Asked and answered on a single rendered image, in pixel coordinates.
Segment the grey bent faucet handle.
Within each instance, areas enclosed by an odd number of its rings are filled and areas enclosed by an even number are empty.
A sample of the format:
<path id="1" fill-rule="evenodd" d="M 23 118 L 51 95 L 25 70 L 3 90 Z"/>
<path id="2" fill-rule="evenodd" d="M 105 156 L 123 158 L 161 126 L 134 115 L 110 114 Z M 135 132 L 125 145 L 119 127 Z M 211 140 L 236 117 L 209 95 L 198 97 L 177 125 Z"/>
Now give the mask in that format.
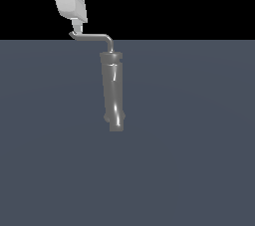
<path id="1" fill-rule="evenodd" d="M 71 32 L 70 36 L 76 41 L 103 41 L 108 44 L 108 51 L 112 53 L 114 51 L 114 41 L 107 34 L 77 34 Z"/>

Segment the grey metal cylinder tool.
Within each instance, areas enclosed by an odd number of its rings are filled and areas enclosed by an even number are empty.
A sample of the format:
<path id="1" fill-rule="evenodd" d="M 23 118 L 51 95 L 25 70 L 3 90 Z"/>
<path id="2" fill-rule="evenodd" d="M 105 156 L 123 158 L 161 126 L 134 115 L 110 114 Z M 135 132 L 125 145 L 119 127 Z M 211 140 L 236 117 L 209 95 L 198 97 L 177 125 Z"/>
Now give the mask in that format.
<path id="1" fill-rule="evenodd" d="M 110 131 L 123 131 L 123 54 L 120 52 L 100 53 L 105 97 L 104 119 L 110 124 Z"/>

